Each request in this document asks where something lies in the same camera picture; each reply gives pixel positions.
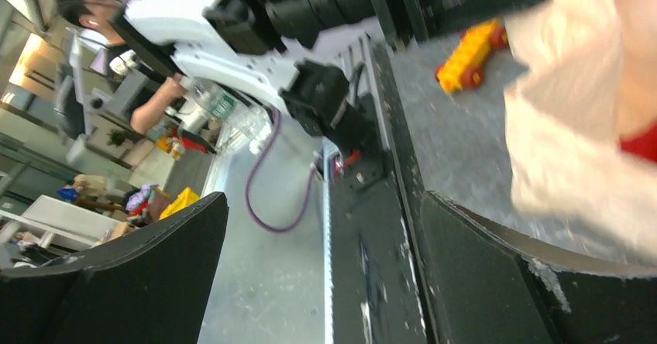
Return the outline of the translucent banana print plastic bag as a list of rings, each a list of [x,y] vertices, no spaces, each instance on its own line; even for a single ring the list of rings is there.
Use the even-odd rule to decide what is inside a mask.
[[[656,0],[548,0],[509,16],[528,70],[504,91],[511,199],[575,215],[609,255],[656,262]]]

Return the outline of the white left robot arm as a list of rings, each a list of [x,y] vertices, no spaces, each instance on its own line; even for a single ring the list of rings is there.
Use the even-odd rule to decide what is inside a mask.
[[[164,76],[213,81],[296,119],[342,153],[382,149],[377,117],[349,103],[353,81],[333,65],[284,57],[327,29],[373,17],[373,0],[125,0],[112,27]]]

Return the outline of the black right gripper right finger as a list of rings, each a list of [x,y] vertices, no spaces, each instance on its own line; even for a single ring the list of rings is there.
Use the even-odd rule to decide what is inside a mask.
[[[654,343],[656,270],[509,229],[427,191],[425,276],[443,343]]]

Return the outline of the red fake fruit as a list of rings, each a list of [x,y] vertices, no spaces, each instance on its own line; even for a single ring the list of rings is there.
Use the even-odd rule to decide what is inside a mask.
[[[637,136],[621,139],[619,143],[622,151],[656,162],[656,124]]]

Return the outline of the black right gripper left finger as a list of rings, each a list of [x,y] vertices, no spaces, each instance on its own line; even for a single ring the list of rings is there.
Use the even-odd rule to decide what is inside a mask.
[[[151,225],[1,273],[3,343],[194,343],[226,234],[213,192]]]

